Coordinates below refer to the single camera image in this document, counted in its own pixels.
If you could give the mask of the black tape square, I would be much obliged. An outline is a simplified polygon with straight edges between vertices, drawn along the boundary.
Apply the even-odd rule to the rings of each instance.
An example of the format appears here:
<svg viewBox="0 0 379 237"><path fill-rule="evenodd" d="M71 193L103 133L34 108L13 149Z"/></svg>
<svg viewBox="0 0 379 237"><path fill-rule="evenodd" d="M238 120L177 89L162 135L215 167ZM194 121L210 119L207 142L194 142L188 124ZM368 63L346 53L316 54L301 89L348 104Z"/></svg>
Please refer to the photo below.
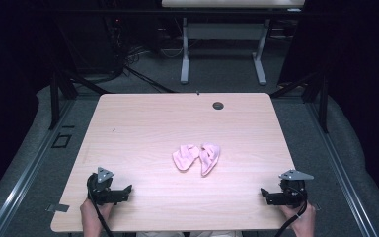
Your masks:
<svg viewBox="0 0 379 237"><path fill-rule="evenodd" d="M71 140L71 134L58 133L51 145L52 148L66 148Z"/></svg>

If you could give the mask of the person's right hand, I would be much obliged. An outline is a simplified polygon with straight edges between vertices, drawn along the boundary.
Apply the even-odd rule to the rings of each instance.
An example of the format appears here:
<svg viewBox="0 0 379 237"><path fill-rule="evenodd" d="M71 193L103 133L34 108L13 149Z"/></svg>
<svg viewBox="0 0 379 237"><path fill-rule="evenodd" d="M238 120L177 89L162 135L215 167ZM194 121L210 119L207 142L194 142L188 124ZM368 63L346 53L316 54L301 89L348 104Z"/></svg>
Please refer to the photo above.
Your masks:
<svg viewBox="0 0 379 237"><path fill-rule="evenodd" d="M292 229L309 229L314 230L315 228L315 218L316 218L316 209L315 207L308 202L306 209L302 214L299 214L300 207L293 208L288 206L281 206L279 208L287 219L296 216L297 219L291 224Z"/></svg>

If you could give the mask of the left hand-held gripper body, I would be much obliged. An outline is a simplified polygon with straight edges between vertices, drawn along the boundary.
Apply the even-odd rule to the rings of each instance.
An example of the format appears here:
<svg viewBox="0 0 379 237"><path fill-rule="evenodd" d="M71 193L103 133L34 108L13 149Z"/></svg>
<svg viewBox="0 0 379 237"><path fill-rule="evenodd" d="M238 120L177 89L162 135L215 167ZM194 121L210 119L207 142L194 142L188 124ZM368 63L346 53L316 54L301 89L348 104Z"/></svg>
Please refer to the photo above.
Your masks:
<svg viewBox="0 0 379 237"><path fill-rule="evenodd" d="M98 167L97 172L93 173L87 180L88 199L97 205L114 203L111 191L113 176L113 172Z"/></svg>

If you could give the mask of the grey tape piece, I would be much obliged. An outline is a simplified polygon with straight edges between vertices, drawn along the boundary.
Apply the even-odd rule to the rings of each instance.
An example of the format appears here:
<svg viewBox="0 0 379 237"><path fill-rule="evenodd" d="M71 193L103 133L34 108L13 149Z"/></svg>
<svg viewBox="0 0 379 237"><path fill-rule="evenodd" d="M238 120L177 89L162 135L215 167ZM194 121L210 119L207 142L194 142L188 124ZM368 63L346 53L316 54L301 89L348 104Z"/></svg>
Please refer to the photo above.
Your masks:
<svg viewBox="0 0 379 237"><path fill-rule="evenodd" d="M69 209L68 205L57 203L57 204L49 204L45 210L48 212L55 213L55 212L67 212L68 209Z"/></svg>

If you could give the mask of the person's left hand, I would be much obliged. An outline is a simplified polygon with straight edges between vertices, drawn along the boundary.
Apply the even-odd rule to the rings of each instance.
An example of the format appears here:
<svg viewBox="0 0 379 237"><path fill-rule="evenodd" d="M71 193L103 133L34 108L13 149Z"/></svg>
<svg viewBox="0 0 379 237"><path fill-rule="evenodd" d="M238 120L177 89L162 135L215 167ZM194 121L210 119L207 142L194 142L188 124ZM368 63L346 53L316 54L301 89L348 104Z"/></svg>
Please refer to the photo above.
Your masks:
<svg viewBox="0 0 379 237"><path fill-rule="evenodd" d="M110 216L112 208L114 205L112 203L106 203L104 205L98 205L95 208L92 202L86 198L80 206L82 226L84 230L101 230L102 223L98 217L97 211L100 212L100 215L104 220L107 220Z"/></svg>

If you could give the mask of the black metal frame stand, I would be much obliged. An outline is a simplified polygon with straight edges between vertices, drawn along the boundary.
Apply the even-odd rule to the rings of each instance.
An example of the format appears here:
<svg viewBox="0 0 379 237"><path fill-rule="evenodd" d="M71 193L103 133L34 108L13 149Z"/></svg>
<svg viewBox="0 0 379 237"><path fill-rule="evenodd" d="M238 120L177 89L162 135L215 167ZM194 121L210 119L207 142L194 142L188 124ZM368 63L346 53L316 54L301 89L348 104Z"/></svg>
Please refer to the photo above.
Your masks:
<svg viewBox="0 0 379 237"><path fill-rule="evenodd" d="M301 95L301 99L304 103L314 103L317 97L319 97L318 124L324 133L328 133L327 108L329 100L329 81L323 73L314 72L298 81L290 82L277 91L271 93L270 96L273 99L279 98L302 85L305 86L304 92Z"/></svg>
<svg viewBox="0 0 379 237"><path fill-rule="evenodd" d="M67 100L75 100L78 92L73 85L74 82L78 82L99 95L108 94L109 91L77 73L63 31L56 23L50 23L46 39L48 56L53 66L53 76L50 79L51 124L49 128L54 129L60 121L59 92L62 92Z"/></svg>

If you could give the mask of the aluminium floor rail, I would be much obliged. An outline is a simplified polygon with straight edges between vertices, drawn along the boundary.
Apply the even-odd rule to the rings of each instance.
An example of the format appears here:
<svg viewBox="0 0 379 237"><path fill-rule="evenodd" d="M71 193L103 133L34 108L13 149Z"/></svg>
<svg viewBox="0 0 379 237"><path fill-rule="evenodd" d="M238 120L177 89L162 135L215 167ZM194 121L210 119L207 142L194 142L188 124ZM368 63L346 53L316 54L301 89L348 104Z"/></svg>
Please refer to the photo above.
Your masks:
<svg viewBox="0 0 379 237"><path fill-rule="evenodd" d="M312 118L313 124L317 127L318 133L323 140L323 143L329 153L329 162L335 177L341 187L343 196L349 206L349 209L355 219L355 222L360 230L362 237L379 237L373 223L371 222L367 211L365 210L361 198L354 185L352 184L349 175L341 161L341 157L333 144L333 141L328 133L325 133L318 121L318 112L313 104L305 104L305 108Z"/></svg>
<svg viewBox="0 0 379 237"><path fill-rule="evenodd" d="M38 117L0 183L0 237L66 237L51 230L55 215L45 209L60 203L83 131L84 119L76 118L80 104L67 101L59 123L52 130ZM71 134L66 148L52 148L58 133Z"/></svg>

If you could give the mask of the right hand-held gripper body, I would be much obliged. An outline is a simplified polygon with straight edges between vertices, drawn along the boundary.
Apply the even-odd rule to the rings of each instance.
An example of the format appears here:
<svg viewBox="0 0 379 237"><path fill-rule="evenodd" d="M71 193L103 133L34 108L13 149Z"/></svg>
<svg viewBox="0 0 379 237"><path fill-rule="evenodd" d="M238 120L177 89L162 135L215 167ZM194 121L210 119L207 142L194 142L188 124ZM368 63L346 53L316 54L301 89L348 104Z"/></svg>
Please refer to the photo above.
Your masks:
<svg viewBox="0 0 379 237"><path fill-rule="evenodd" d="M308 194L305 185L306 181L314 179L312 175L291 169L282 173L279 178L281 179L279 185L282 190L283 205L295 208L307 200Z"/></svg>

